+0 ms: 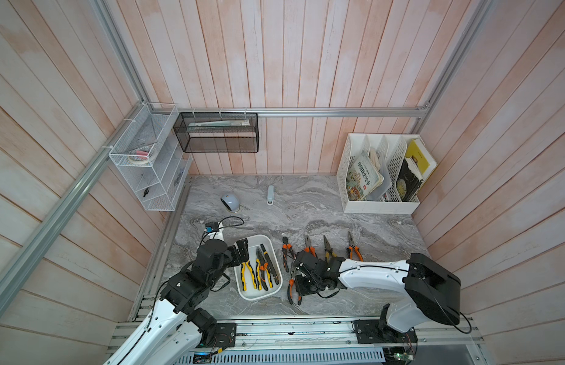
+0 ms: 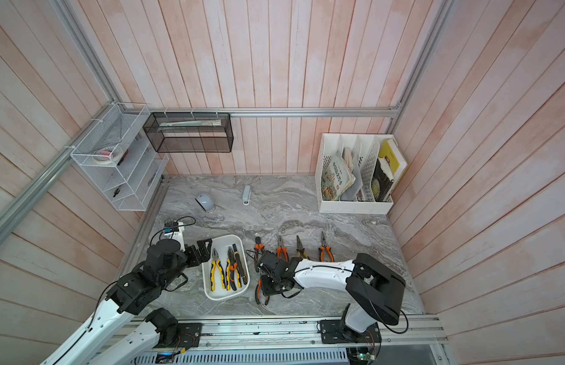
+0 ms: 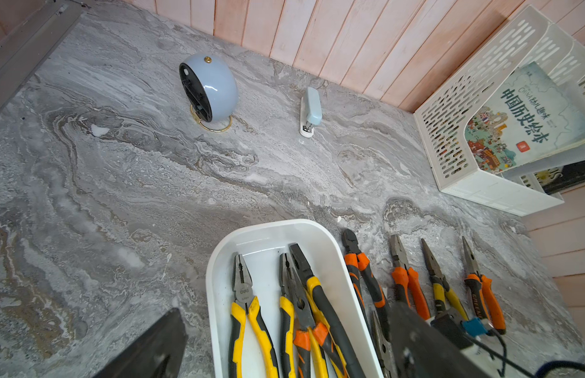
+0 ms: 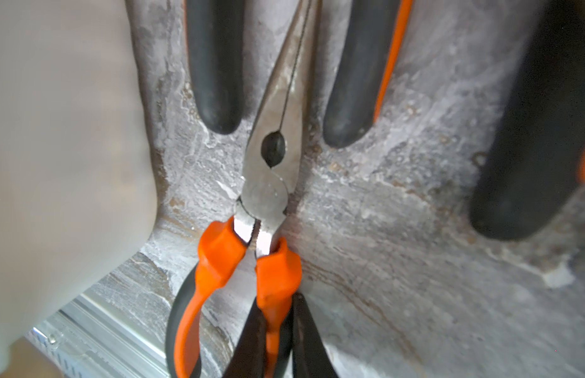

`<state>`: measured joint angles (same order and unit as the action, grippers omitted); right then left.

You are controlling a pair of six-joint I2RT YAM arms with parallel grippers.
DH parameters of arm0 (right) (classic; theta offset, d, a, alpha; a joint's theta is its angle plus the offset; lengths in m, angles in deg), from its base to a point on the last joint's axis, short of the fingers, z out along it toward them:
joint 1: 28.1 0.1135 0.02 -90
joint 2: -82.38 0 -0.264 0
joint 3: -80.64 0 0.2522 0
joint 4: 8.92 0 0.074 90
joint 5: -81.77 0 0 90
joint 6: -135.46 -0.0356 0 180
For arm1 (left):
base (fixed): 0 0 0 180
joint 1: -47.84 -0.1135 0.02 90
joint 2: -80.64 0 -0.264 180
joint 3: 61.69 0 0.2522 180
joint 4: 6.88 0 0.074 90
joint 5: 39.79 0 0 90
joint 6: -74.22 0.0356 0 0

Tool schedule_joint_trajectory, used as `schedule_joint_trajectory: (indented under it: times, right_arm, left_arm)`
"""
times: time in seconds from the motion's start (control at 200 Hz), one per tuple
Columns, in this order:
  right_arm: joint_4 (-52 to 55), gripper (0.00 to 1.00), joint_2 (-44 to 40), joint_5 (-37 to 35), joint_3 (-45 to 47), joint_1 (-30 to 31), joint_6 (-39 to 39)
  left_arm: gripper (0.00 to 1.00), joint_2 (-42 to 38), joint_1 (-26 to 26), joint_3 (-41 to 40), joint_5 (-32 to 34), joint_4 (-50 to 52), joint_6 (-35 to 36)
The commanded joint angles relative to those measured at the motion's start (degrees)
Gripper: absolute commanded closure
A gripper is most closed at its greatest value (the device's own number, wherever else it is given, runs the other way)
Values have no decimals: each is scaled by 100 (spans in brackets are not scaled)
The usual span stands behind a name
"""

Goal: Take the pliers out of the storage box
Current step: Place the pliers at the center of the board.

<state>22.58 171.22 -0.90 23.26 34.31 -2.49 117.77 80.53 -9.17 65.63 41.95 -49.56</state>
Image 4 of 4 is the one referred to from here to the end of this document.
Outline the orange long nose pliers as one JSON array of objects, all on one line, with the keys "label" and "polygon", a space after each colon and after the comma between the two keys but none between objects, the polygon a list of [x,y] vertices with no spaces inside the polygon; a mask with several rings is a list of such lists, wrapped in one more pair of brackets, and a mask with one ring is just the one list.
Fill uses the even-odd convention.
[{"label": "orange long nose pliers", "polygon": [[173,303],[165,340],[173,377],[201,374],[202,307],[249,248],[256,256],[255,300],[267,322],[264,377],[280,377],[293,363],[292,303],[302,266],[279,232],[300,173],[321,9],[319,1],[299,2],[248,139],[234,215],[204,231],[199,261]]}]

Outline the orange black pliers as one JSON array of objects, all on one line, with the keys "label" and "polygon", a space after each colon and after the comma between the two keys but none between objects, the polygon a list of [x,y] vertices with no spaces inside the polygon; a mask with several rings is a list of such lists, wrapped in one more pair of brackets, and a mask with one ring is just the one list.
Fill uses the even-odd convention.
[{"label": "orange black pliers", "polygon": [[322,131],[332,148],[350,146],[371,129],[385,100],[413,1],[354,1]]}]

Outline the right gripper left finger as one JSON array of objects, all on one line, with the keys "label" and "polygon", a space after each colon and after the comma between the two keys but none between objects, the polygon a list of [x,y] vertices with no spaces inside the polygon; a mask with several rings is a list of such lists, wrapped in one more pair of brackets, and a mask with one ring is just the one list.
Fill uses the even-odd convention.
[{"label": "right gripper left finger", "polygon": [[264,378],[267,322],[254,300],[222,378]]}]

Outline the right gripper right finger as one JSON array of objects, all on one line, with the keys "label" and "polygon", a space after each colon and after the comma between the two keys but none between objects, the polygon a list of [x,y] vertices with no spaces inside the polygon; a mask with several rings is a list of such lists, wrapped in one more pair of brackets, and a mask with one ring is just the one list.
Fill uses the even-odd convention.
[{"label": "right gripper right finger", "polygon": [[301,293],[292,297],[292,374],[295,378],[338,378]]}]

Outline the white plastic storage box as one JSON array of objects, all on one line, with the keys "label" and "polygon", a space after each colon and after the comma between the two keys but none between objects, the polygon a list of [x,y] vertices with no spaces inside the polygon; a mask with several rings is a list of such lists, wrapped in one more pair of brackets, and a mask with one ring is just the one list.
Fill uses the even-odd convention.
[{"label": "white plastic storage box", "polygon": [[156,210],[125,2],[0,1],[0,373]]}]

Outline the yellow black pliers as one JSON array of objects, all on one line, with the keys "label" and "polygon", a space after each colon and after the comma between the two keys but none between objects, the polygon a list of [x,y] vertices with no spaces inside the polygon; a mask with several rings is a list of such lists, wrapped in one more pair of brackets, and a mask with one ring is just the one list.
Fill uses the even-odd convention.
[{"label": "yellow black pliers", "polygon": [[525,239],[585,184],[585,1],[550,1],[470,201],[473,228]]}]

